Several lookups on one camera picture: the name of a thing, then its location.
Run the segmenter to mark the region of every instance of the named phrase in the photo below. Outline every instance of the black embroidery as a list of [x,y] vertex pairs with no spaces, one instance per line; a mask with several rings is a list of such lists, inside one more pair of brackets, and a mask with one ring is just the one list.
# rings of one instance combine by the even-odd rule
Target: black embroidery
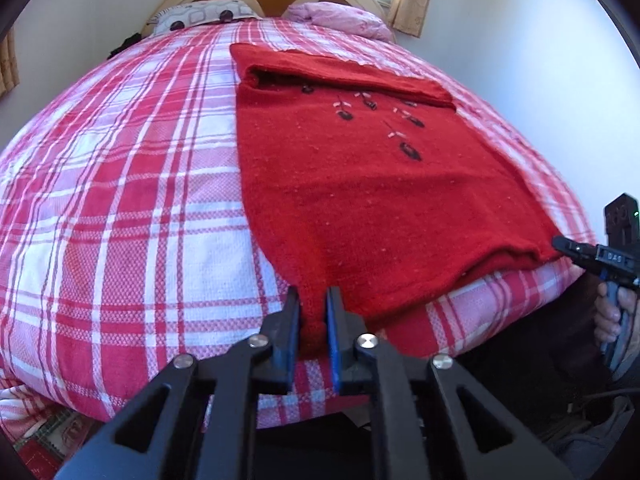
[[412,145],[406,142],[401,142],[400,149],[409,158],[412,158],[413,160],[418,160],[419,162],[422,161],[422,157],[420,156],[420,153],[418,153],[418,150],[416,150]]
[[417,117],[412,116],[409,112],[407,112],[406,110],[401,110],[400,108],[394,108],[394,112],[397,114],[398,112],[400,112],[402,114],[402,117],[404,117],[405,119],[411,121],[413,124],[415,124],[416,126],[418,126],[419,128],[424,128],[424,123],[418,119]]
[[345,106],[351,107],[348,102],[343,101],[338,95],[338,102],[334,103],[334,107],[340,107],[340,109],[337,110],[336,113],[345,121],[351,121],[353,119],[353,115],[344,109]]
[[367,94],[366,92],[358,92],[355,94],[356,97],[362,96],[362,102],[366,107],[369,107],[371,110],[375,110],[378,108],[378,104],[371,99],[371,94]]
[[420,126],[421,128],[424,128],[424,123],[420,119],[418,119],[417,117],[409,115],[409,116],[407,116],[407,119],[409,119],[416,126]]
[[395,131],[393,126],[391,126],[391,124],[387,123],[386,121],[382,121],[382,122],[385,123],[390,130],[389,134],[387,135],[389,139],[393,139],[394,137],[402,137],[403,139],[406,139],[406,135],[404,133]]

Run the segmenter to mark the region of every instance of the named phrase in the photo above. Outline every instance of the red sweater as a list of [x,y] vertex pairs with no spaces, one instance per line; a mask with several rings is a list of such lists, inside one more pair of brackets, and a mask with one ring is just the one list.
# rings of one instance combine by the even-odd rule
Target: red sweater
[[558,256],[520,171],[438,83],[234,44],[242,199],[303,303],[307,354],[338,285],[370,330],[496,270]]

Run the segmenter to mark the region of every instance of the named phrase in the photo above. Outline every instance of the silver bolt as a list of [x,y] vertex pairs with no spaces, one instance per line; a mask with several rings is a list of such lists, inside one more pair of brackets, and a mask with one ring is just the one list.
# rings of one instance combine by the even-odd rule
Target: silver bolt
[[251,348],[262,348],[269,344],[269,338],[264,334],[253,334],[249,336],[249,346]]
[[446,354],[438,354],[433,357],[433,366],[438,370],[449,370],[453,366],[453,359]]
[[174,367],[178,370],[189,368],[193,365],[193,356],[191,354],[180,354],[174,358]]
[[361,348],[375,348],[378,346],[378,338],[373,334],[362,334],[358,338],[358,346]]

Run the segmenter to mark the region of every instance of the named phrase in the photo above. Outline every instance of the plaid bedspread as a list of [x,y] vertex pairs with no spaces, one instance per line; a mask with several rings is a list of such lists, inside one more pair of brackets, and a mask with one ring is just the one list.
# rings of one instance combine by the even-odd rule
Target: plaid bedspread
[[[145,40],[56,98],[0,157],[0,424],[13,439],[46,416],[50,400],[107,420],[176,354],[225,352],[281,309],[287,283],[242,209],[229,54],[237,42],[439,81],[458,114],[520,168],[559,229],[594,241],[575,196],[531,145],[487,103],[399,46],[284,20]],[[383,335],[407,354],[456,354],[579,275],[562,259],[487,276],[407,313]],[[328,363],[307,360],[291,395],[260,399],[259,423],[345,403],[332,393]]]

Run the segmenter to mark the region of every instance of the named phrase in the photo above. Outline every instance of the white wall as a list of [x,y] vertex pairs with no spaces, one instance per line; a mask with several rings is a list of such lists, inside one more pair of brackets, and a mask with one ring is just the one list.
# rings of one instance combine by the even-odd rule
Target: white wall
[[[161,1],[32,0],[15,26],[22,83],[0,101],[0,146]],[[423,37],[400,42],[515,124],[598,234],[606,203],[640,198],[640,69],[596,0],[431,0]]]
[[96,65],[94,0],[31,0],[15,23],[20,84],[0,100],[0,150]]
[[139,32],[163,0],[31,0],[15,23],[20,85],[0,100],[0,150],[55,96]]
[[640,68],[596,0],[431,0],[423,37],[399,41],[523,132],[602,240],[604,206],[640,199]]

